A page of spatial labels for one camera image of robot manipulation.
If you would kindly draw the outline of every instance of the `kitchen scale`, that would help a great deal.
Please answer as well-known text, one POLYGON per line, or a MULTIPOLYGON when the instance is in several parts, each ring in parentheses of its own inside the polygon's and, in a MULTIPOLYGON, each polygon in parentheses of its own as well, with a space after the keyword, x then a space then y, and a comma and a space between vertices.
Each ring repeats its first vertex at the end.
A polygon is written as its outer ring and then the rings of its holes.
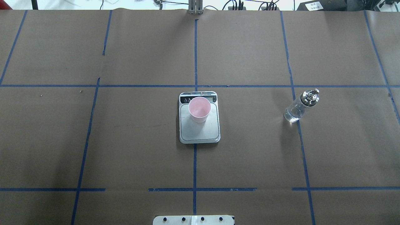
POLYGON ((179 95, 179 139, 184 144, 215 143, 221 139, 218 98, 214 91, 183 92, 179 95), (204 97, 211 103, 207 120, 196 123, 189 113, 189 102, 204 97))

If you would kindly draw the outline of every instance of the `blue tape line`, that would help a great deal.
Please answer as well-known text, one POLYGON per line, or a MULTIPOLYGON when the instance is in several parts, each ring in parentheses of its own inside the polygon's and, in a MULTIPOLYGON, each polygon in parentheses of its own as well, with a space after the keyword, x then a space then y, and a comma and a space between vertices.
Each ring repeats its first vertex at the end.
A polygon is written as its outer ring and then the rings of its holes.
POLYGON ((106 46, 107 46, 107 39, 108 39, 108 31, 110 30, 111 15, 112 15, 112 10, 110 10, 110 15, 108 16, 108 24, 107 24, 106 38, 104 39, 103 55, 106 54, 106 46))
POLYGON ((290 88, 291 85, 198 85, 202 88, 290 88))
POLYGON ((22 17, 22 21, 21 21, 21 24, 20 24, 20 28, 18 29, 17 35, 15 36, 14 43, 12 44, 12 47, 11 47, 11 50, 10 50, 10 54, 8 55, 8 58, 7 58, 7 61, 6 61, 6 65, 4 66, 4 70, 3 70, 3 73, 2 73, 1 78, 0 78, 0 84, 3 83, 3 79, 4 79, 4 76, 6 75, 8 64, 10 62, 12 53, 14 51, 15 44, 17 43, 18 37, 19 37, 19 35, 21 33, 22 25, 24 24, 24 21, 25 21, 27 13, 28 13, 28 11, 25 10, 24 16, 22 17))
POLYGON ((197 213, 197 144, 193 145, 193 215, 197 213))
POLYGON ((283 33, 283 41, 285 43, 285 52, 286 52, 286 61, 288 64, 288 70, 289 70, 289 75, 290 75, 290 85, 292 86, 293 92, 293 100, 296 99, 296 95, 294 93, 294 83, 293 83, 293 76, 292 76, 292 68, 290 67, 289 64, 289 49, 288 49, 288 42, 286 40, 286 32, 285 32, 285 23, 283 21, 283 13, 282 11, 280 11, 280 21, 282 23, 282 33, 283 33))
MULTIPOLYGON (((78 188, 0 188, 0 191, 77 191, 78 188)), ((106 191, 105 188, 82 188, 80 191, 106 191)))
POLYGON ((75 195, 75 203, 74 203, 74 210, 72 211, 71 225, 74 225, 75 223, 76 210, 78 208, 79 193, 80 192, 77 191, 75 195))
POLYGON ((194 91, 197 91, 197 20, 194 20, 194 91))
POLYGON ((197 191, 255 191, 255 187, 247 188, 197 188, 197 191))
POLYGON ((102 84, 101 88, 193 88, 195 85, 102 84))
POLYGON ((227 187, 227 188, 149 188, 149 192, 168 192, 168 191, 255 191, 256 187, 227 187))
POLYGON ((85 161, 86 161, 86 154, 88 151, 88 146, 89 146, 89 137, 90 137, 90 132, 92 130, 92 121, 93 121, 93 113, 94 113, 94 108, 96 106, 96 100, 97 100, 97 93, 99 90, 99 84, 100 84, 100 77, 97 79, 97 84, 96 84, 96 91, 94 92, 94 98, 93 98, 93 105, 92 105, 92 111, 90 113, 90 120, 89 120, 89 127, 88 127, 88 133, 86 135, 86 142, 85 142, 85 149, 83 151, 83 158, 82 158, 82 165, 80 167, 80 173, 79 173, 79 181, 78 181, 78 190, 76 192, 75 196, 75 204, 74 204, 74 210, 72 212, 72 219, 71 219, 71 225, 75 223, 75 215, 76 215, 76 209, 78 207, 78 200, 79 200, 79 189, 82 184, 82 177, 83 177, 83 170, 85 168, 85 161))
POLYGON ((306 153, 305 153, 305 151, 304 151, 303 135, 301 134, 300 121, 297 121, 297 129, 298 129, 298 132, 299 132, 299 135, 300 135, 301 152, 302 152, 302 154, 303 154, 303 167, 304 167, 304 175, 305 175, 305 177, 306 177, 308 204, 310 205, 311 221, 312 221, 312 224, 315 225, 314 206, 313 206, 313 204, 312 204, 311 189, 310 189, 310 180, 308 179, 308 169, 307 169, 306 153))
MULTIPOLYGON (((311 187, 312 191, 380 191, 400 190, 400 187, 311 187)), ((292 191, 306 191, 305 187, 294 187, 292 191)))
MULTIPOLYGON (((286 59, 287 59, 288 70, 289 70, 289 74, 290 74, 290 84, 292 86, 292 96, 293 96, 293 100, 295 100, 296 99, 296 94, 295 94, 295 91, 294 91, 292 69, 290 68, 290 64, 289 64, 289 50, 288 50, 288 44, 287 44, 287 41, 286 41, 285 24, 284 24, 284 20, 283 20, 282 11, 280 11, 280 21, 282 23, 282 32, 283 32, 283 40, 284 40, 284 43, 285 43, 286 59)), ((304 152, 303 135, 301 134, 300 121, 297 121, 297 129, 298 129, 298 132, 299 132, 299 135, 300 135, 301 151, 302 151, 302 154, 303 154, 303 167, 304 167, 304 175, 305 175, 305 178, 306 178, 308 204, 310 205, 311 221, 312 221, 312 224, 315 225, 314 207, 312 205, 310 181, 308 179, 307 161, 306 161, 306 154, 304 152)))
POLYGON ((385 85, 293 85, 295 88, 386 88, 385 85))
POLYGON ((371 41, 372 41, 372 46, 374 47, 374 51, 375 51, 375 54, 376 54, 376 58, 378 59, 378 63, 379 63, 380 70, 382 71, 383 79, 385 80, 386 87, 387 87, 388 92, 389 92, 389 94, 390 94, 390 100, 392 101, 392 105, 393 105, 393 108, 394 108, 394 113, 396 114, 397 122, 398 122, 399 125, 400 125, 400 116, 399 116, 399 112, 398 112, 398 110, 397 110, 396 103, 394 102, 393 95, 392 95, 392 91, 390 90, 389 82, 388 82, 388 79, 387 79, 387 77, 386 77, 385 70, 383 69, 382 62, 381 62, 380 57, 379 57, 379 54, 378 54, 378 50, 376 49, 374 37, 372 36, 372 32, 371 32, 371 28, 370 28, 370 23, 369 23, 369 21, 368 21, 367 11, 365 11, 365 10, 364 10, 364 16, 365 16, 365 22, 367 23, 368 33, 370 34, 370 38, 371 38, 371 41))
MULTIPOLYGON (((79 87, 95 88, 93 84, 2 84, 0 87, 79 87)), ((194 88, 195 85, 171 84, 101 84, 101 88, 194 88)), ((197 85, 202 88, 291 88, 291 85, 197 85)), ((387 88, 386 85, 293 85, 294 88, 387 88)), ((400 88, 400 85, 389 85, 390 88, 400 88)))
POLYGON ((85 85, 85 84, 2 84, 1 87, 18 87, 18 88, 36 88, 36 87, 67 87, 67 88, 94 88, 96 85, 85 85))

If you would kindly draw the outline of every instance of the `bottle cap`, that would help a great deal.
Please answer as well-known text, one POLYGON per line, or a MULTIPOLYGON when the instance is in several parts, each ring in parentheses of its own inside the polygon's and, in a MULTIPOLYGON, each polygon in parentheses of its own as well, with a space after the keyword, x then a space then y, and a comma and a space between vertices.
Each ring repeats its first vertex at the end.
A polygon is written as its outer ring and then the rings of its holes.
POLYGON ((303 102, 303 104, 306 106, 314 106, 320 100, 320 97, 318 95, 319 92, 320 90, 318 89, 306 90, 300 96, 301 102, 303 102))

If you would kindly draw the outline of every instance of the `white sticker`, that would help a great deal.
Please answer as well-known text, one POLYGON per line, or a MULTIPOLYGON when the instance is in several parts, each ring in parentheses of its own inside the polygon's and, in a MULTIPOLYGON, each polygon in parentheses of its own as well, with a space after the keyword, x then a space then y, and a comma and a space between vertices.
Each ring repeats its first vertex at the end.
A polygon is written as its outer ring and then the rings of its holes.
POLYGON ((309 11, 324 9, 320 2, 311 2, 311 3, 307 3, 305 5, 309 11))

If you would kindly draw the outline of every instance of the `pink cup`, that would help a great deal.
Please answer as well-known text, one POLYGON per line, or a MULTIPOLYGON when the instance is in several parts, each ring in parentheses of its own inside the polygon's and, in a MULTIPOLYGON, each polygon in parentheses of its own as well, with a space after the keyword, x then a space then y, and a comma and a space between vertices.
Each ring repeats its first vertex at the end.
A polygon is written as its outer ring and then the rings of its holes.
POLYGON ((202 123, 206 121, 210 111, 211 103, 206 98, 196 97, 189 102, 189 112, 192 116, 192 119, 196 123, 202 123))

